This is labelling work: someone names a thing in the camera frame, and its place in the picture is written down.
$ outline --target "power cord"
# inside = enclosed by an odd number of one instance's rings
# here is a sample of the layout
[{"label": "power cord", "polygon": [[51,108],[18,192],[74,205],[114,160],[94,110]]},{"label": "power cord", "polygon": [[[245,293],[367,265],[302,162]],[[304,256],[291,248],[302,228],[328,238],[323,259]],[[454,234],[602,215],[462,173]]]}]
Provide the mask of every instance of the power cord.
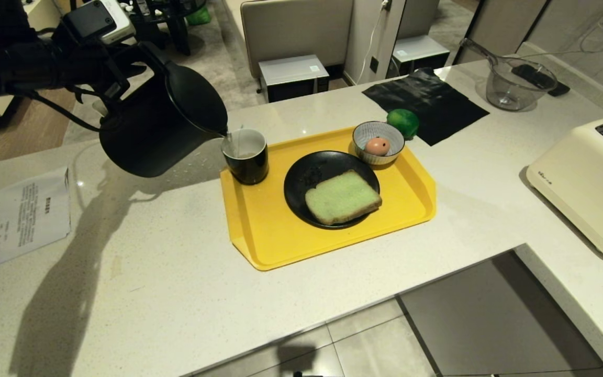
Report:
[{"label": "power cord", "polygon": [[366,60],[369,58],[369,52],[371,52],[371,46],[374,43],[374,33],[376,33],[376,28],[378,28],[378,24],[381,23],[381,16],[383,15],[383,10],[387,7],[388,3],[391,0],[383,0],[381,3],[381,9],[378,11],[378,19],[376,20],[376,25],[371,30],[371,36],[369,37],[369,48],[367,48],[366,53],[364,54],[364,59],[362,60],[362,69],[360,70],[360,77],[357,79],[356,85],[360,83],[362,79],[362,74],[364,74],[364,67],[366,67]]},{"label": "power cord", "polygon": [[111,129],[100,129],[100,128],[92,126],[91,124],[87,123],[83,119],[76,117],[76,115],[71,114],[68,110],[65,110],[63,107],[56,104],[55,102],[49,100],[48,98],[41,96],[36,91],[24,91],[24,92],[19,93],[19,95],[26,96],[27,98],[35,99],[35,100],[47,105],[48,107],[55,110],[56,112],[64,115],[65,117],[69,118],[70,120],[74,121],[77,125],[85,128],[85,129],[89,129],[90,131],[103,132],[103,131],[111,130]]},{"label": "power cord", "polygon": [[525,55],[524,57],[521,58],[529,58],[529,57],[540,57],[541,55],[563,55],[565,53],[578,53],[578,52],[582,52],[582,53],[598,53],[598,52],[603,52],[603,47],[598,49],[598,50],[587,50],[586,48],[584,48],[584,43],[585,41],[588,39],[588,37],[590,36],[590,34],[594,33],[594,31],[596,29],[600,29],[601,31],[603,31],[603,17],[600,19],[600,21],[597,22],[597,24],[590,29],[589,31],[586,32],[586,34],[583,36],[583,38],[581,39],[578,47],[578,50],[571,50],[571,51],[560,51],[560,52],[543,52],[543,53],[532,53],[531,55]]}]

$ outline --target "paper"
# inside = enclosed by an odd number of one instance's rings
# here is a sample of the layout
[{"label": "paper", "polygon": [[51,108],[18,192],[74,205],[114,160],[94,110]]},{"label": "paper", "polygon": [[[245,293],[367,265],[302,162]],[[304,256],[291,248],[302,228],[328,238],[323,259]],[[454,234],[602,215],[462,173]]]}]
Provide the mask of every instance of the paper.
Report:
[{"label": "paper", "polygon": [[0,190],[0,263],[69,234],[67,172],[60,168]]}]

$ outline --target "wooden floor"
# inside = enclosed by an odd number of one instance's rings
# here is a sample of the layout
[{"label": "wooden floor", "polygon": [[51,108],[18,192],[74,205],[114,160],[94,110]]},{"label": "wooden floor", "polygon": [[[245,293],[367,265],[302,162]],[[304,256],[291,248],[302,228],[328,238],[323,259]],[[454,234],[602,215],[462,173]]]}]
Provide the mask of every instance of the wooden floor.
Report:
[{"label": "wooden floor", "polygon": [[[76,103],[64,89],[40,95],[71,111]],[[0,117],[0,160],[57,148],[62,145],[69,120],[50,107],[28,98],[16,98]]]}]

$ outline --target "yellow tray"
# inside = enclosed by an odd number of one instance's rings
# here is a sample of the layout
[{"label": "yellow tray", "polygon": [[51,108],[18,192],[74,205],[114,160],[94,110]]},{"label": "yellow tray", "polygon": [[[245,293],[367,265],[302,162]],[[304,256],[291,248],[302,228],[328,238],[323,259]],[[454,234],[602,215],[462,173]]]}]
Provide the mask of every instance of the yellow tray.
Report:
[{"label": "yellow tray", "polygon": [[433,179],[409,148],[393,164],[372,167],[383,205],[346,229],[320,229],[299,219],[285,202],[283,181],[299,158],[319,150],[349,151],[353,128],[295,139],[269,147],[270,171],[254,186],[220,174],[229,237],[256,269],[266,271],[430,220],[436,214]]}]

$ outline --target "microwave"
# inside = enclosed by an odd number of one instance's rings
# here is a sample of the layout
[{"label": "microwave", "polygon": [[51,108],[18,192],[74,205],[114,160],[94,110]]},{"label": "microwave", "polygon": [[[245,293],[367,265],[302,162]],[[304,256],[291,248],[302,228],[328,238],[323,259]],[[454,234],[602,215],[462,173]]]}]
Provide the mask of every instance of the microwave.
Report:
[{"label": "microwave", "polygon": [[326,92],[330,75],[315,55],[259,63],[261,93],[267,102]]}]

